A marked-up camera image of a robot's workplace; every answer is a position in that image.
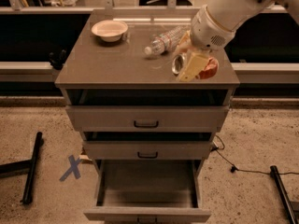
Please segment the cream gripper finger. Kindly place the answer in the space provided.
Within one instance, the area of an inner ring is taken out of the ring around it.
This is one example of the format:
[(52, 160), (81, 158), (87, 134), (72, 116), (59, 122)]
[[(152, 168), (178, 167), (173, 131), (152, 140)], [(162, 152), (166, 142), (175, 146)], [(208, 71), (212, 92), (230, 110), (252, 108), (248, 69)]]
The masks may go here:
[(186, 53), (189, 50), (195, 50), (195, 47), (192, 45), (190, 31), (186, 31), (183, 37), (179, 40), (174, 50), (174, 54)]
[(192, 81), (208, 64), (209, 57), (201, 52), (181, 53), (176, 57), (178, 81)]

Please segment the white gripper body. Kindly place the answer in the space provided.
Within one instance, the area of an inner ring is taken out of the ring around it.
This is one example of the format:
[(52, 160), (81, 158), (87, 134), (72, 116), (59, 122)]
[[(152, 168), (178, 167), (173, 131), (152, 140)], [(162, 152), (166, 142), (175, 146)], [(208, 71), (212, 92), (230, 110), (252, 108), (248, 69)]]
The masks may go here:
[(223, 28), (211, 17), (207, 5), (201, 6), (192, 19), (190, 40), (198, 49), (223, 49), (234, 37), (235, 31)]

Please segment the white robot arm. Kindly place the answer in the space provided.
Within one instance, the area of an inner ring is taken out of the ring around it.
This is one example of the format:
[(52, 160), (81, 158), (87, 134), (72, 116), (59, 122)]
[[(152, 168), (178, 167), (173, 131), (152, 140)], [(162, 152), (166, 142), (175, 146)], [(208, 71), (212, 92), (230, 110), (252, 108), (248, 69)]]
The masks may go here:
[(279, 3), (299, 22), (299, 0), (209, 0), (201, 6), (174, 51), (175, 57), (187, 57), (178, 80), (189, 82), (196, 77), (213, 77), (218, 61), (211, 53), (223, 49), (245, 21), (274, 3)]

